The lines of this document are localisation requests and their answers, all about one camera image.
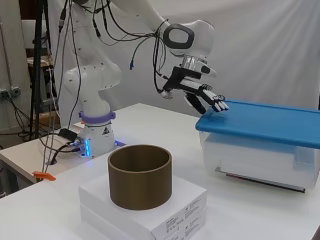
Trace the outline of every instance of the wall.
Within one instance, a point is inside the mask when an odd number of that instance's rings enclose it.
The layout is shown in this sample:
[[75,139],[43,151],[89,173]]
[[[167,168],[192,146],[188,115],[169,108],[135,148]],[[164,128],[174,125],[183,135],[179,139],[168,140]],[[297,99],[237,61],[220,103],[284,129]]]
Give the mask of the wall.
[[[30,77],[21,30],[18,0],[0,0],[0,18],[3,22],[5,45],[8,52],[12,82],[21,88],[21,96],[14,100],[17,107],[29,114]],[[8,73],[4,58],[3,44],[0,39],[0,88],[9,89]],[[6,101],[0,101],[0,130],[17,125],[14,111]]]

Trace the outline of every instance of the cylindrical container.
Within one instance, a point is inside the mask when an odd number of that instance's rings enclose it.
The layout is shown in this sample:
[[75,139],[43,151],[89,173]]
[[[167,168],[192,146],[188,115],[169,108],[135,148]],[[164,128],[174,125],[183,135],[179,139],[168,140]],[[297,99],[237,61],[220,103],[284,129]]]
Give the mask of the cylindrical container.
[[160,147],[120,148],[108,159],[111,200],[130,210],[147,210],[169,200],[172,193],[172,157]]

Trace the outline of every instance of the sticker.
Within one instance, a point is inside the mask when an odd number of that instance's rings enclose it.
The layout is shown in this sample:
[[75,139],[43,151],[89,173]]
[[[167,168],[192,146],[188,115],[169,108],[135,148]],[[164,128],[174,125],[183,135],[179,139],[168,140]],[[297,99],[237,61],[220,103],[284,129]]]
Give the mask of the sticker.
[[106,135],[106,134],[109,134],[109,133],[110,133],[110,131],[109,131],[108,127],[106,127],[106,128],[103,130],[102,135]]

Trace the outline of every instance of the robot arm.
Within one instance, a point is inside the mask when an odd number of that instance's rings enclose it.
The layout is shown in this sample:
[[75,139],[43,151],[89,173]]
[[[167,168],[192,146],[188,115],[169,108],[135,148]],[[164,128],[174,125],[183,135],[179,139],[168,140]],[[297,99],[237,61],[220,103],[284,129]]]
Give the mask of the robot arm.
[[[172,75],[161,91],[162,97],[171,99],[172,90],[183,90],[186,101],[199,113],[205,113],[205,108],[198,98],[207,102],[216,112],[228,110],[224,97],[211,92],[212,88],[194,82],[203,75],[216,77],[216,72],[207,65],[207,57],[211,52],[214,40],[214,27],[205,21],[197,20],[187,24],[169,24],[151,6],[149,0],[111,0],[119,9],[129,15],[138,16],[153,31],[163,39],[175,56],[183,58],[180,67],[174,67]],[[101,0],[74,0],[75,3],[92,8]]]

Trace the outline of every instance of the plastic storage box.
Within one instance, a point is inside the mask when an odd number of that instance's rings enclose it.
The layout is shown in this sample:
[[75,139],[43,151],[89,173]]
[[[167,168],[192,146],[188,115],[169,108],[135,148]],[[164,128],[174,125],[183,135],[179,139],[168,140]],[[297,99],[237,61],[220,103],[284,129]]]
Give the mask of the plastic storage box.
[[228,101],[204,114],[200,131],[209,174],[223,172],[298,191],[312,189],[320,168],[320,112]]

